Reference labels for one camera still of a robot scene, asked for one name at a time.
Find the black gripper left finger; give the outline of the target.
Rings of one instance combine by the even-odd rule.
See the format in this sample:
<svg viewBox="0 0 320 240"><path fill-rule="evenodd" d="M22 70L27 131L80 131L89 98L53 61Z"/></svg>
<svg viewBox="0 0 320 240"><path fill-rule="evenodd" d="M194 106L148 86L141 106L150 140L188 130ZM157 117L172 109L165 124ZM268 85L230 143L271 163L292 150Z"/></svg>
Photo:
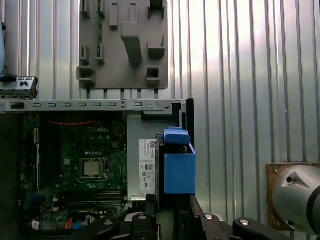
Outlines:
<svg viewBox="0 0 320 240"><path fill-rule="evenodd" d="M69 240L158 240L156 195L147 194L144 212L128 214L123 221L100 219L68 237Z"/></svg>

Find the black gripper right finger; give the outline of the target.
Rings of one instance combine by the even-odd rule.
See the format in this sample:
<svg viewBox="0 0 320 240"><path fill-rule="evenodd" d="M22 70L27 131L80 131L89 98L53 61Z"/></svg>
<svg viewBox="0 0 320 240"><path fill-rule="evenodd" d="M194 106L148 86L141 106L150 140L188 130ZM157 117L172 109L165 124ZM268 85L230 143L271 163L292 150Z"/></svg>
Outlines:
<svg viewBox="0 0 320 240"><path fill-rule="evenodd" d="M203 212L197 198L190 197L192 240L289 240L290 237L251 218L235 219L231 225L218 215Z"/></svg>

